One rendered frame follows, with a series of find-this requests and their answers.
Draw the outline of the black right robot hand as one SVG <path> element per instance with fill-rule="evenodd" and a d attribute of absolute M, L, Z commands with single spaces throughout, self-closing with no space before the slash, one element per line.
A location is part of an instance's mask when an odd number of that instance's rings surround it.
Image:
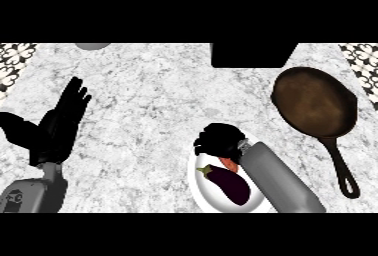
<path fill-rule="evenodd" d="M 237 159 L 240 151 L 239 142 L 244 139 L 244 134 L 230 124 L 211 123 L 193 142 L 194 155 L 205 153 L 211 156 Z"/>

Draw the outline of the white oval plate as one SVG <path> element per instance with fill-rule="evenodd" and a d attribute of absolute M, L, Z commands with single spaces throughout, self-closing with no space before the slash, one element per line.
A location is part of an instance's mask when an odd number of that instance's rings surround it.
<path fill-rule="evenodd" d="M 203 168 L 208 164 L 224 167 L 216 157 L 190 153 L 187 161 L 187 182 L 200 210 L 205 213 L 267 213 L 273 206 L 246 175 L 243 168 L 237 167 L 237 175 L 247 183 L 250 195 L 246 203 L 239 206 L 230 201 L 219 187 L 203 177 L 199 168 Z"/>

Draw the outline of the black appliance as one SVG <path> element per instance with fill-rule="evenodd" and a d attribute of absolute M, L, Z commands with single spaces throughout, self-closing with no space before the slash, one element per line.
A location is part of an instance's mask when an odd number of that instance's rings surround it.
<path fill-rule="evenodd" d="M 213 68 L 280 68 L 296 43 L 211 43 Z"/>

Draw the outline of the orange sweet potato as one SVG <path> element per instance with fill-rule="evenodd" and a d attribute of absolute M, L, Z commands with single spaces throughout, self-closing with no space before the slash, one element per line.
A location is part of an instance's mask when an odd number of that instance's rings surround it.
<path fill-rule="evenodd" d="M 218 158 L 222 166 L 231 171 L 231 172 L 237 172 L 237 164 L 231 161 L 230 158 Z"/>

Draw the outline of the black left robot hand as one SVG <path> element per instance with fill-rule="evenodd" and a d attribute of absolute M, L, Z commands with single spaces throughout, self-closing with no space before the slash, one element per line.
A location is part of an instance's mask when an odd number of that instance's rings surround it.
<path fill-rule="evenodd" d="M 82 80 L 73 77 L 55 107 L 47 111 L 38 124 L 0 112 L 0 129 L 7 141 L 29 151 L 30 166 L 45 162 L 60 164 L 67 159 L 89 99 Z"/>

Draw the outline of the dark purple eggplant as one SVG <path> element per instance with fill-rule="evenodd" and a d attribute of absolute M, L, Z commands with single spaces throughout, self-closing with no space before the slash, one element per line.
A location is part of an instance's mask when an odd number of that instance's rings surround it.
<path fill-rule="evenodd" d="M 230 170 L 211 164 L 197 168 L 197 171 L 202 173 L 203 178 L 218 186 L 230 201 L 242 206 L 247 202 L 250 195 L 249 185 L 243 178 Z"/>

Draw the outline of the grey round object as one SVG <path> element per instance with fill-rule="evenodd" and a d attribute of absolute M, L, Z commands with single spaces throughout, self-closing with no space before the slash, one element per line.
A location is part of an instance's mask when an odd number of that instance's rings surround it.
<path fill-rule="evenodd" d="M 85 51 L 103 49 L 110 43 L 75 43 L 75 46 Z"/>

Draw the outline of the brown cast iron pan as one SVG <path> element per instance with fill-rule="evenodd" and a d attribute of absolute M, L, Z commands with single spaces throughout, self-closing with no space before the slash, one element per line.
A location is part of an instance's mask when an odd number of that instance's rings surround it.
<path fill-rule="evenodd" d="M 340 193 L 355 199 L 360 189 L 336 147 L 336 139 L 355 125 L 355 95 L 324 71 L 292 67 L 275 77 L 270 99 L 286 123 L 324 146 Z"/>

